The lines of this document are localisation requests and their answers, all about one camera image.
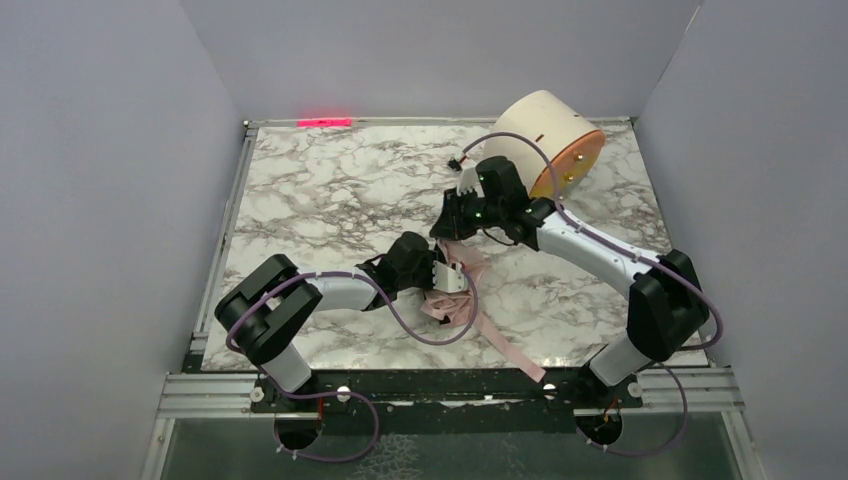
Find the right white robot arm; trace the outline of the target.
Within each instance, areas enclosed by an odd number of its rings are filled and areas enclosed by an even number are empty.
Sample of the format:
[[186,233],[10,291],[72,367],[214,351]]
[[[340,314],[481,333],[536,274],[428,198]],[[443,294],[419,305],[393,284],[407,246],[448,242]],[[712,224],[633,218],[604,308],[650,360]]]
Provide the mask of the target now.
[[432,238],[460,241],[499,228],[515,243],[593,274],[627,300],[625,332],[584,368],[593,384],[610,388],[666,361],[708,320],[697,274],[683,252],[637,248],[558,210],[549,198],[530,197],[504,156],[485,159],[469,173],[482,191],[446,190]]

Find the pink folding umbrella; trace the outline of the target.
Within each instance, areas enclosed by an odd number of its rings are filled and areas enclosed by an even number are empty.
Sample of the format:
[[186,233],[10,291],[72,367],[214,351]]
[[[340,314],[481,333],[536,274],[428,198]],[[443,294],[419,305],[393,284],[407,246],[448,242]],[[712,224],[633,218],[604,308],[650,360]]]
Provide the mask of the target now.
[[[438,241],[437,252],[445,256],[448,266],[458,266],[467,272],[478,292],[481,280],[488,268],[484,255],[472,247],[459,242]],[[447,319],[450,327],[465,327],[470,322],[480,334],[513,366],[521,370],[532,381],[540,383],[545,370],[513,345],[484,313],[482,300],[478,301],[477,313],[473,313],[472,293],[469,287],[458,292],[445,293],[438,290],[424,293],[421,311],[437,320]]]

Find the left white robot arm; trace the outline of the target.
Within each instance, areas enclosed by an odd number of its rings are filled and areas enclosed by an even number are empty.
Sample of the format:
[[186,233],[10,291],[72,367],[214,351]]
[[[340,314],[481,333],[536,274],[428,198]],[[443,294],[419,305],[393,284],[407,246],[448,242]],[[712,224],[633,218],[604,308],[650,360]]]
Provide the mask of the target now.
[[408,289],[431,290],[436,265],[445,256],[417,233],[405,232],[389,250],[353,269],[320,273],[300,269],[274,254],[231,289],[214,316],[229,345],[283,391],[297,392],[312,369],[293,345],[316,312],[371,311],[386,307]]

